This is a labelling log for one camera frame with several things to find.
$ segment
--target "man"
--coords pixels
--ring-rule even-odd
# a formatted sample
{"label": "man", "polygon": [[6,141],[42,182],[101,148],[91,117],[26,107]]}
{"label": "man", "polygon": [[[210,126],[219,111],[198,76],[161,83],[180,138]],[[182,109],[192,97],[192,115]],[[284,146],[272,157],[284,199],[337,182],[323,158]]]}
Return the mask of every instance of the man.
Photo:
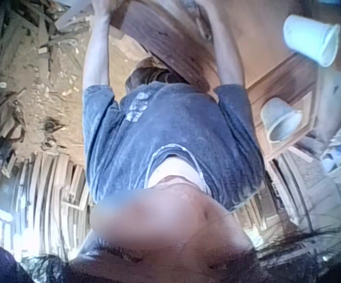
{"label": "man", "polygon": [[[130,93],[120,104],[110,88],[108,48],[118,4],[92,2],[83,126],[87,181],[97,206],[93,233],[71,267],[120,282],[220,281],[226,275],[212,266],[234,259],[248,271],[253,264],[245,256],[253,246],[229,211],[257,191],[264,166],[221,1],[198,0],[214,36],[219,103],[177,75],[142,66],[128,79]],[[120,248],[121,261],[111,245]]]}

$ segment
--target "white bucket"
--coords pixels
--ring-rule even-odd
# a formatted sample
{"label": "white bucket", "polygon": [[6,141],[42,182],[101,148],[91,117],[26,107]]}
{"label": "white bucket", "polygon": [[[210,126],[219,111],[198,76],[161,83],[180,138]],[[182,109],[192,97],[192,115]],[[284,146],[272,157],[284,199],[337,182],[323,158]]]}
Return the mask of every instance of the white bucket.
{"label": "white bucket", "polygon": [[303,118],[301,111],[292,108],[278,97],[266,102],[260,115],[270,143],[282,142],[289,138]]}
{"label": "white bucket", "polygon": [[292,50],[315,60],[322,67],[328,67],[337,55],[340,30],[340,25],[290,15],[284,23],[283,35]]}

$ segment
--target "gray t-shirt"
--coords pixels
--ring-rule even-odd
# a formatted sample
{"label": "gray t-shirt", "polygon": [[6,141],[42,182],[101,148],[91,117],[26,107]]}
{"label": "gray t-shirt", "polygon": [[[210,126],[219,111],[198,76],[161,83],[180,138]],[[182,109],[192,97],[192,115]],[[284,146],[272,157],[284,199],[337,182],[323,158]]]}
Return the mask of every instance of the gray t-shirt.
{"label": "gray t-shirt", "polygon": [[142,189],[169,156],[199,173],[207,191],[231,210],[251,197],[264,173],[245,89],[223,85],[209,95],[187,84],[152,83],[120,103],[110,87],[83,97],[86,174],[95,202]]}

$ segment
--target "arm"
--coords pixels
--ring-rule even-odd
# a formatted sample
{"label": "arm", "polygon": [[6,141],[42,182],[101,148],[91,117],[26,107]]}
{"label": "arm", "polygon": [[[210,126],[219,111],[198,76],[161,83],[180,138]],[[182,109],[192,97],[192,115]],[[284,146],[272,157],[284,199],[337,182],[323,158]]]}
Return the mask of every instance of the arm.
{"label": "arm", "polygon": [[206,9],[211,23],[221,84],[245,86],[244,66],[222,0],[196,1]]}
{"label": "arm", "polygon": [[110,85],[109,27],[112,12],[121,0],[92,0],[94,27],[84,62],[83,91],[92,85]]}

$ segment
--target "white plastic cup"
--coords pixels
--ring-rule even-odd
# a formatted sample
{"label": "white plastic cup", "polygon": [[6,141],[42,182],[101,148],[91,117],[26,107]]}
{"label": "white plastic cup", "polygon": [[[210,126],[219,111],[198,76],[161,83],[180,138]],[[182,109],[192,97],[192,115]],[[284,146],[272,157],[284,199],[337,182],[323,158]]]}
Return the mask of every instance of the white plastic cup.
{"label": "white plastic cup", "polygon": [[322,67],[330,66],[338,52],[340,25],[330,25],[290,15],[283,26],[288,47],[315,60]]}
{"label": "white plastic cup", "polygon": [[270,143],[279,143],[288,139],[297,130],[303,118],[301,111],[278,97],[266,102],[260,115]]}

